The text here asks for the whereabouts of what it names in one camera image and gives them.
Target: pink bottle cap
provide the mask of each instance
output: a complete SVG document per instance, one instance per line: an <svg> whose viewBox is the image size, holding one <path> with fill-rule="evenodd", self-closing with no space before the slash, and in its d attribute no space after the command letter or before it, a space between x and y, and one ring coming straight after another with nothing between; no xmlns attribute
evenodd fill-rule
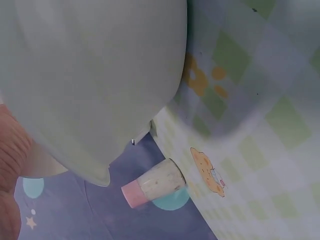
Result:
<svg viewBox="0 0 320 240"><path fill-rule="evenodd" d="M122 193L132 209L149 202L144 192L141 190L137 180L121 187Z"/></svg>

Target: skin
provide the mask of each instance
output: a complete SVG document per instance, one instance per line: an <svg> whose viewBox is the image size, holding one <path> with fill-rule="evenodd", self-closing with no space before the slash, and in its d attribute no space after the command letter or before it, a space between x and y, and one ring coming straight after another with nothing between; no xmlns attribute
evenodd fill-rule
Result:
<svg viewBox="0 0 320 240"><path fill-rule="evenodd" d="M18 177L31 149L32 139L5 105L0 105L0 239L17 240L20 209L14 198Z"/></svg>

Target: white ceramic toilet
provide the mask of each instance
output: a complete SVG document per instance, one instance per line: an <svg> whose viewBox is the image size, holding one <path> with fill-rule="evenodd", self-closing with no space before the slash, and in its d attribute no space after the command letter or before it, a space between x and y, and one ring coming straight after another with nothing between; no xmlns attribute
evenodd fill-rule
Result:
<svg viewBox="0 0 320 240"><path fill-rule="evenodd" d="M63 166L107 186L109 164L177 91L187 1L2 1L0 32L8 108ZM26 176L66 170L32 156Z"/></svg>

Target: checkered tile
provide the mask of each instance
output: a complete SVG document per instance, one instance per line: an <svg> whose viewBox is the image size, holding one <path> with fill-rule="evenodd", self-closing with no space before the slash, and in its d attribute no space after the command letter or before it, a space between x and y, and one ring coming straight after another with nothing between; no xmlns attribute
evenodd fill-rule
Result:
<svg viewBox="0 0 320 240"><path fill-rule="evenodd" d="M182 82L153 138L219 240L320 239L320 1L188 3L187 51L208 86L198 96ZM225 197L206 186L191 147Z"/></svg>

